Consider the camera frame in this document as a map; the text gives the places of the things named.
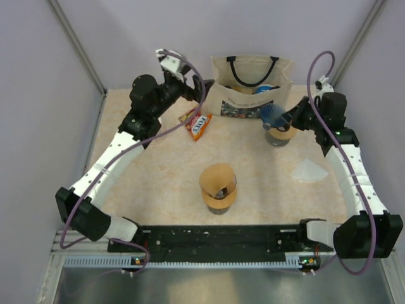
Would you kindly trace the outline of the blue ribbed dripper cone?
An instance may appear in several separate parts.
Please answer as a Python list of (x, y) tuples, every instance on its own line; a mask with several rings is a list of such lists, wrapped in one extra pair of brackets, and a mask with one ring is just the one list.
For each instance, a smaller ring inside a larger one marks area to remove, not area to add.
[(283, 117), (284, 109), (277, 104), (267, 104), (260, 110), (264, 130), (283, 127), (287, 122)]

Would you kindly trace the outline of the white paper sheet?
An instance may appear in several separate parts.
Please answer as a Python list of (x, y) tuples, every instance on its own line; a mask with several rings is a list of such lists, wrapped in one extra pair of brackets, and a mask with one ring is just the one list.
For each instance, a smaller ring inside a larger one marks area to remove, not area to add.
[(317, 182), (326, 178), (328, 172), (315, 162), (305, 158), (293, 169), (290, 176), (299, 182)]

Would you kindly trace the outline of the brown paper coffee filter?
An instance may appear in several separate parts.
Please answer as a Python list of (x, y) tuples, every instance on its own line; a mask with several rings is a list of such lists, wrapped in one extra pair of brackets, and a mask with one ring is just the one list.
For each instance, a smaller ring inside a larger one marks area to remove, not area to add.
[(199, 185), (208, 196), (222, 200), (235, 190), (237, 179), (229, 164), (217, 163), (202, 172)]

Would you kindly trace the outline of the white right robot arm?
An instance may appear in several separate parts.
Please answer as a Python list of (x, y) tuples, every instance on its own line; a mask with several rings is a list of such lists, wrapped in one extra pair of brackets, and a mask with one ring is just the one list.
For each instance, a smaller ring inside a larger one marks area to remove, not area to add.
[(346, 97), (337, 92), (300, 102), (284, 117), (298, 130), (312, 130), (316, 143), (329, 162), (346, 203), (349, 218), (343, 224), (308, 220), (306, 229), (295, 235), (296, 245), (311, 250), (318, 243), (341, 259), (387, 258), (404, 227), (400, 215), (391, 214), (378, 197), (366, 172), (355, 132), (345, 126)]

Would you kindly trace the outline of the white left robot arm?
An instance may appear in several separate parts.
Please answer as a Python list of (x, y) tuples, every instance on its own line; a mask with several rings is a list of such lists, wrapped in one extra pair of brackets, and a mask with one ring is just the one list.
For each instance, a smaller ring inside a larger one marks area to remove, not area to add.
[(121, 239), (130, 251), (143, 245), (143, 235), (134, 221), (113, 217), (102, 211), (113, 184), (151, 141), (162, 136), (160, 118), (179, 98), (202, 103), (213, 80), (193, 76), (194, 87), (180, 74), (164, 73), (163, 83), (148, 74), (138, 76), (130, 91), (131, 107), (115, 132), (106, 150), (91, 168), (69, 188), (61, 187), (55, 198), (64, 223), (63, 234), (69, 229), (84, 238)]

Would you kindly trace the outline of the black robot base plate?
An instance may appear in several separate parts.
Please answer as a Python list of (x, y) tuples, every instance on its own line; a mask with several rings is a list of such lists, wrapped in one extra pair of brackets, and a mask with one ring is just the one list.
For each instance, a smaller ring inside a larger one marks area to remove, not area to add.
[(135, 244), (152, 262), (282, 262), (286, 253), (331, 252), (302, 225), (145, 225)]

